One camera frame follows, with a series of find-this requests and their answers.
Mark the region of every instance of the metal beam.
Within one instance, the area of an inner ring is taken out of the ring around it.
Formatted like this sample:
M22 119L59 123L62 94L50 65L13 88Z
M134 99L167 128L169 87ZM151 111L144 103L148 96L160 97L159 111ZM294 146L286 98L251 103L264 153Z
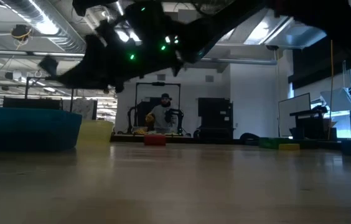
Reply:
M0 57L24 57L28 59L43 58L47 55L57 57L58 60L80 60L84 57L84 54L75 53L57 53L57 52L26 52L20 50L0 50ZM252 58L209 58L204 57L200 60L201 62L210 63L238 63L238 64L249 64L249 65L276 65L276 60L261 60Z

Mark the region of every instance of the ceiling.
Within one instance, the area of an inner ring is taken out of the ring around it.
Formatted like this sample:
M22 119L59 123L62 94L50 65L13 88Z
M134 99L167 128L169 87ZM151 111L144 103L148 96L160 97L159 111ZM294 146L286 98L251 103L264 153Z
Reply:
M23 50L23 51L41 51L41 52L63 52L63 49L52 41L52 35L41 33L41 29L33 29L32 38L25 45L20 45L18 41L10 36L10 31L16 24L30 25L27 19L22 18L22 14L15 10L10 10L2 5L1 1L8 2L9 0L0 0L0 50ZM47 17L55 22L57 27L64 30L63 35L71 35L73 39L77 39L77 43L84 44L83 38L87 34L91 34L93 29L97 27L100 20L105 19L102 7L94 7L88 10L86 17L79 17L72 7L72 0L25 0L34 1L46 13ZM232 0L195 0L197 3L202 3L202 10L212 13L218 11L222 7L230 4ZM114 4L114 7L120 6L125 8L132 1L119 1L119 4ZM200 14L194 9L189 0L166 0L162 3L166 14L173 19L190 22L200 17ZM251 16L245 22L236 27L232 32L224 36L216 46L206 55L213 58L251 58L258 60L274 59L274 53L265 48L265 45L279 45L284 49L302 49L310 46L314 42L321 39L324 34L315 28L299 24L287 17L275 18L272 10L262 9L255 15ZM58 70L59 73L72 68L78 63L78 60L63 60L60 61ZM23 94L24 87L16 85L24 85L20 81L6 80L4 75L6 72L15 70L29 72L34 74L39 68L37 67L38 60L33 58L2 58L0 57L0 85L12 85L9 90L2 90L2 94ZM217 69L217 72L222 72L227 65L220 63L199 62L195 65L188 65L189 68L206 68ZM58 83L43 82L44 85L59 85ZM70 90L57 88L56 93L49 93L55 97L67 97ZM47 91L43 88L31 88L30 95L47 96ZM106 102L116 101L113 93L104 94L99 91L78 90L75 93L77 96L99 96L105 98Z

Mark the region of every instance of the person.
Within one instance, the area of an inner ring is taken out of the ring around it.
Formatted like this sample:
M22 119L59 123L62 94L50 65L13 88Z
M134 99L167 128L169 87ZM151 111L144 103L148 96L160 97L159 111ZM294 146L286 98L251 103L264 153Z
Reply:
M167 114L166 119L166 112L168 112L171 107L171 100L172 98L167 93L163 93L161 97L161 104L155 106L152 111L147 115L146 120L153 120L154 119L154 129L156 133L159 134L166 134L170 133L171 127L173 124L177 123L177 117L172 115L170 119L168 119L169 115Z

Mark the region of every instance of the floor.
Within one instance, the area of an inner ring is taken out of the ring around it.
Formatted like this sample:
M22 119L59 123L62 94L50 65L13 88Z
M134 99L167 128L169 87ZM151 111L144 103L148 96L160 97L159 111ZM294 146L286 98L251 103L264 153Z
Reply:
M351 157L141 143L0 154L0 223L351 223Z

